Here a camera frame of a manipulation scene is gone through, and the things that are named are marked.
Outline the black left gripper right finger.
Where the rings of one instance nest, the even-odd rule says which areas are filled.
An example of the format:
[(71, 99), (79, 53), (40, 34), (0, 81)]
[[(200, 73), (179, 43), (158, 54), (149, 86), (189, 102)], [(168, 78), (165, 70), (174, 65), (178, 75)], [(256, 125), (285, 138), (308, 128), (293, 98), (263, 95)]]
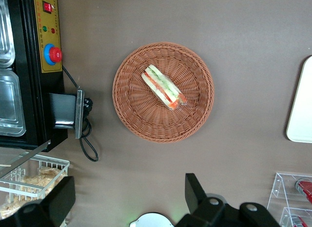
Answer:
[(239, 210), (221, 195), (206, 194), (193, 173), (185, 174), (185, 200), (189, 213), (177, 227), (240, 227)]

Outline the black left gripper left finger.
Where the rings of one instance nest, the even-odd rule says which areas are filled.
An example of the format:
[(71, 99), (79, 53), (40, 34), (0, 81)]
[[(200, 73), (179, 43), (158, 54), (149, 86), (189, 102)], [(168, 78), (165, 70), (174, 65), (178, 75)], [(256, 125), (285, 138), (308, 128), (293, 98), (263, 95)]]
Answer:
[(75, 179), (66, 176), (42, 200), (24, 204), (2, 227), (59, 227), (76, 201)]

